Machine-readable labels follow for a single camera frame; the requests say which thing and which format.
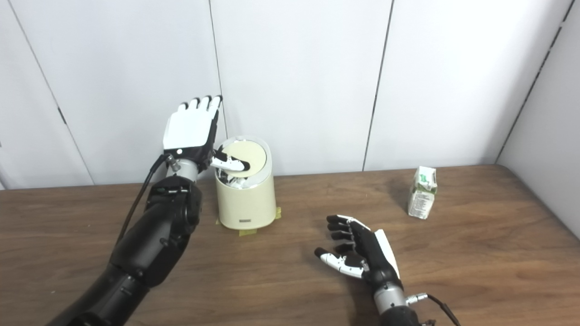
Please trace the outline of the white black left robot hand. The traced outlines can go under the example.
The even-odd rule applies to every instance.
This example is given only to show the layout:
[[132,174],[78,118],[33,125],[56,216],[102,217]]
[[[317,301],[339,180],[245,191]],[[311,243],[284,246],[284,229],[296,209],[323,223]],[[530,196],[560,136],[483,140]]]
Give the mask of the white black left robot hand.
[[197,166],[198,173],[209,167],[248,171],[250,164],[214,148],[221,96],[205,96],[182,102],[168,119],[162,146],[164,154],[185,159]]

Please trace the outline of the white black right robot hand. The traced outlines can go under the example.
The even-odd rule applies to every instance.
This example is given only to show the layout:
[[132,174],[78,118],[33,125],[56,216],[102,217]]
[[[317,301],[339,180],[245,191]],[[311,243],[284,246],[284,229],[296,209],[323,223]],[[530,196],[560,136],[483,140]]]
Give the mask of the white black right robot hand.
[[346,276],[364,280],[373,290],[389,284],[403,289],[396,259],[383,229],[372,231],[354,217],[327,216],[331,239],[344,240],[334,252],[316,248],[315,256]]

